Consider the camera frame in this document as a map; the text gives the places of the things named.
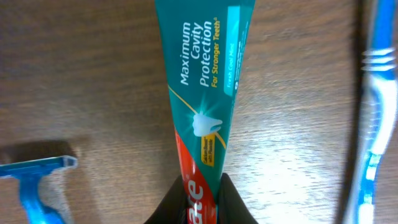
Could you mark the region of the green red toothpaste tube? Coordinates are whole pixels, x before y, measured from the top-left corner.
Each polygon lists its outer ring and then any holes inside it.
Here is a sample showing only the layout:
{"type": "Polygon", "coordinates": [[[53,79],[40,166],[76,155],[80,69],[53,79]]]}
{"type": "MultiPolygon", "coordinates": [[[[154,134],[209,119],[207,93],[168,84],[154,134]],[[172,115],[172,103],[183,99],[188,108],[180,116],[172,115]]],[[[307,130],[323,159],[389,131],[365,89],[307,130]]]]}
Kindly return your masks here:
{"type": "Polygon", "coordinates": [[[218,192],[253,0],[157,0],[189,223],[218,222],[218,192]]]}

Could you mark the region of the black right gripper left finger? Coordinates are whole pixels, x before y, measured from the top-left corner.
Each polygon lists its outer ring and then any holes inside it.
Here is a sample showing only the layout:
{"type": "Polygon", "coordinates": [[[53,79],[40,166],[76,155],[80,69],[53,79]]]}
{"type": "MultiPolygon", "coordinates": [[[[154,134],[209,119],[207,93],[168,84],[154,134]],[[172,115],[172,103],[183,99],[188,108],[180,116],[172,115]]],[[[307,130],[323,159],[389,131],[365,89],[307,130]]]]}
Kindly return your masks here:
{"type": "Polygon", "coordinates": [[[179,175],[144,224],[187,224],[187,196],[179,175]]]}

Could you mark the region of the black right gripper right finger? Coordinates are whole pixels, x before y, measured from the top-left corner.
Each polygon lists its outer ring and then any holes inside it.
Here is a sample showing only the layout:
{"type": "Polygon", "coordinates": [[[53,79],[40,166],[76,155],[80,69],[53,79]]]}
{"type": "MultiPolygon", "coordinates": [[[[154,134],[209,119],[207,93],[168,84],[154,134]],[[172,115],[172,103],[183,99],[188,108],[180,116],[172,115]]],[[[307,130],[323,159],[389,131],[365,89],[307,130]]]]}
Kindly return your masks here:
{"type": "Polygon", "coordinates": [[[258,224],[227,173],[221,176],[218,192],[218,223],[258,224]]]}

